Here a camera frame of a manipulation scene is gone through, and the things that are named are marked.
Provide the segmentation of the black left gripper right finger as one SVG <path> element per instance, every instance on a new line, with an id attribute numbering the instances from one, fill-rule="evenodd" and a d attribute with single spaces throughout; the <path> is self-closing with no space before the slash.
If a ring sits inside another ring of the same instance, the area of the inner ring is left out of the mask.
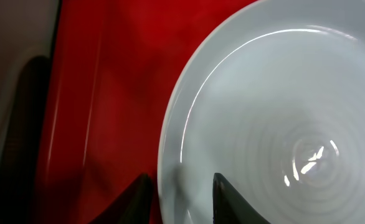
<path id="1" fill-rule="evenodd" d="M 221 173 L 214 174 L 212 200 L 213 224 L 270 224 Z"/>

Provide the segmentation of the light blue plate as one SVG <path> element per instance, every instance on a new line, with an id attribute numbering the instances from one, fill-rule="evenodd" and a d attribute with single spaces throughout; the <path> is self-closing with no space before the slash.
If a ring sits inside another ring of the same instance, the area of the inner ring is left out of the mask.
<path id="1" fill-rule="evenodd" d="M 164 223 L 211 223 L 220 173 L 270 223 L 365 223 L 365 1 L 257 1 L 211 32 L 170 97 Z"/>

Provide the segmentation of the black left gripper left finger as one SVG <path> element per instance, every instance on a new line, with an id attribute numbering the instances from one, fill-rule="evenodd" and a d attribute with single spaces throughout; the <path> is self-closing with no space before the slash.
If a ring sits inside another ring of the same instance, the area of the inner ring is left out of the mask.
<path id="1" fill-rule="evenodd" d="M 153 182 L 142 173 L 90 224 L 148 224 L 152 198 Z"/>

